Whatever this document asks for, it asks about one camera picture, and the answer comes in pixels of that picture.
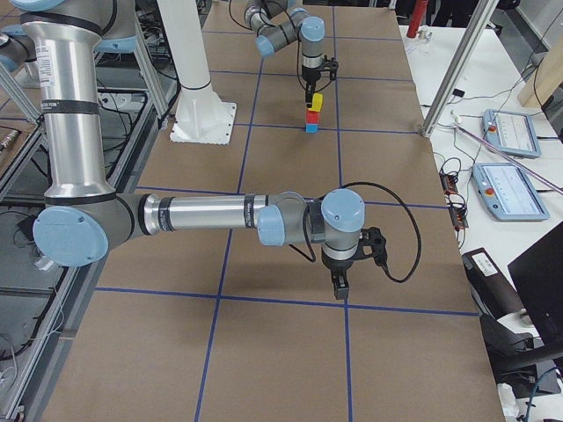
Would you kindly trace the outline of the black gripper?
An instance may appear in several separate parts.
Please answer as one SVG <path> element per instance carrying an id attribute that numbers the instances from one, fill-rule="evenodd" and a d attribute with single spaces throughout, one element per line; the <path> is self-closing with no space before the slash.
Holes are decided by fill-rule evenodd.
<path id="1" fill-rule="evenodd" d="M 329 80 L 332 82 L 336 79 L 339 63 L 332 57 L 326 55 L 308 56 L 304 55 L 302 59 L 302 77 L 305 84 L 305 104 L 312 107 L 313 95 L 316 92 L 316 82 L 320 79 L 323 72 L 327 72 Z"/>
<path id="2" fill-rule="evenodd" d="M 349 295 L 347 270 L 356 261 L 372 258 L 377 266 L 387 270 L 386 239 L 380 228 L 362 229 L 354 253 L 347 258 L 333 258 L 322 250 L 322 263 L 331 271 L 333 294 L 336 300 L 345 301 Z"/>

